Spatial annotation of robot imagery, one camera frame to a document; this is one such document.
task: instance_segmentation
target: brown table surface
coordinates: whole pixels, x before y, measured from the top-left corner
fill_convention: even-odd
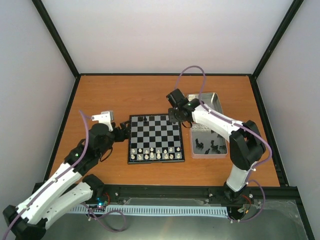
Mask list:
[[[79,110],[91,116],[113,110],[118,125],[129,115],[167,113],[166,99],[177,76],[82,76],[53,163],[53,174],[71,149],[85,138]],[[184,95],[198,93],[201,76],[184,76],[179,89]],[[254,121],[266,139],[256,101],[247,76],[208,76],[204,92],[216,92],[223,113],[246,122]],[[128,165],[128,140],[116,142],[112,155],[96,165],[88,174],[95,174],[105,184],[222,186],[227,180],[232,162],[230,156],[221,159],[191,158],[189,129],[182,129],[185,162]],[[270,160],[251,175],[262,186],[279,186],[276,170]]]

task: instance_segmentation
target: purple cable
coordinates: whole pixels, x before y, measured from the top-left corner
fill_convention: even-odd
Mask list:
[[[201,86],[201,89],[200,89],[200,92],[199,92],[199,96],[198,96],[198,99],[199,99],[199,102],[200,102],[201,106],[202,106],[206,111],[208,111],[208,113],[212,114],[213,116],[217,117],[218,119],[223,120],[223,121],[227,122],[228,124],[233,124],[232,120],[227,119],[227,118],[225,118],[225,117],[223,117],[223,116],[221,116],[221,115],[219,115],[219,114],[216,114],[216,113],[213,112],[213,111],[209,111],[209,108],[207,108],[207,107],[204,105],[204,103],[201,101],[201,95],[202,95],[202,92],[203,92],[203,90],[204,90],[204,88],[205,88],[205,84],[206,84],[206,82],[207,82],[207,76],[206,76],[206,74],[205,74],[205,71],[204,71],[200,66],[192,65],[192,66],[188,66],[187,68],[185,68],[185,69],[180,73],[178,79],[176,80],[174,89],[177,89],[178,83],[179,83],[179,81],[180,81],[180,78],[181,78],[182,74],[184,74],[184,72],[185,72],[186,70],[190,69],[190,68],[200,69],[201,72],[202,72],[202,74],[203,74],[203,82],[202,82],[202,86]],[[261,136],[259,136],[258,134],[256,134],[255,132],[251,131],[250,129],[248,129],[247,127],[245,127],[245,126],[243,126],[243,125],[241,125],[241,124],[234,123],[233,125],[235,125],[236,127],[241,128],[241,129],[243,129],[244,131],[252,134],[252,135],[255,136],[256,138],[258,138],[261,142],[263,142],[263,144],[266,146],[266,148],[268,148],[268,151],[269,151],[268,157],[267,157],[266,159],[262,160],[261,162],[258,162],[258,163],[255,165],[255,167],[258,167],[258,166],[260,166],[261,164],[263,164],[263,163],[265,163],[265,162],[267,162],[268,160],[271,159],[271,157],[272,157],[272,149],[271,149],[270,145],[267,143],[267,141],[265,141]],[[246,178],[245,181],[247,181],[247,180],[249,179],[250,174],[251,174],[251,171],[250,171],[249,174],[247,175],[247,178]]]
[[[251,183],[251,182],[256,183],[256,184],[258,185],[258,187],[260,188],[261,193],[262,193],[262,197],[263,197],[263,203],[262,203],[262,205],[261,205],[261,209],[257,212],[256,215],[254,215],[253,217],[250,217],[249,219],[246,219],[246,220],[240,220],[239,223],[246,223],[246,222],[249,222],[249,221],[255,219],[256,217],[258,217],[258,216],[261,214],[262,210],[263,210],[264,207],[265,207],[266,195],[265,195],[265,192],[264,192],[262,186],[261,186],[256,180],[254,180],[254,179],[250,180],[248,183]]]
[[[86,151],[87,151],[87,148],[88,148],[88,144],[89,144],[89,128],[88,128],[88,124],[87,124],[87,121],[86,121],[86,116],[85,114],[79,110],[80,114],[81,114],[81,117],[82,117],[82,120],[83,120],[83,123],[84,123],[84,128],[85,128],[85,144],[84,144],[84,149],[83,149],[83,152],[81,154],[81,156],[79,157],[79,159],[74,163],[72,164],[70,167],[68,167],[68,169],[66,169],[63,173],[61,173],[59,176],[57,176],[55,178],[55,180],[57,181],[58,179],[60,179],[63,175],[65,175],[68,171],[70,171],[71,169],[74,168],[74,166],[76,166],[85,156],[86,154]],[[26,208],[29,208],[38,198],[41,194],[43,194],[53,183],[55,183],[55,181],[51,181],[48,183],[48,185],[46,185],[41,191],[38,192],[37,195],[34,196],[34,198],[26,205]],[[23,209],[14,219],[13,221],[10,223],[10,225],[8,226],[8,228],[6,229],[3,237],[2,237],[2,240],[6,240],[7,239],[7,236],[11,230],[11,228],[14,226],[14,224],[16,223],[16,221],[21,217],[22,214],[24,214],[24,212],[26,211],[26,209]]]
[[[97,222],[98,222],[105,230],[108,230],[109,232],[112,232],[112,233],[119,233],[119,232],[122,232],[122,231],[124,231],[124,230],[126,229],[126,227],[127,227],[127,219],[126,219],[126,216],[125,216],[121,211],[119,211],[119,210],[112,210],[112,211],[109,211],[109,212],[107,212],[107,213],[105,213],[105,214],[103,214],[103,215],[101,215],[101,216],[98,217],[98,216],[95,215],[95,213],[93,212],[93,210],[92,210],[88,205],[86,205],[85,203],[81,203],[81,205],[83,205],[86,209],[88,209],[88,211],[90,212],[90,214],[93,215],[93,218],[94,218],[95,220],[97,220]],[[110,215],[110,214],[112,214],[112,213],[118,213],[118,214],[120,214],[120,215],[122,216],[123,221],[124,221],[122,228],[120,228],[120,229],[112,229],[112,228],[106,226],[103,222],[100,221],[100,219],[105,218],[106,216],[108,216],[108,215]]]

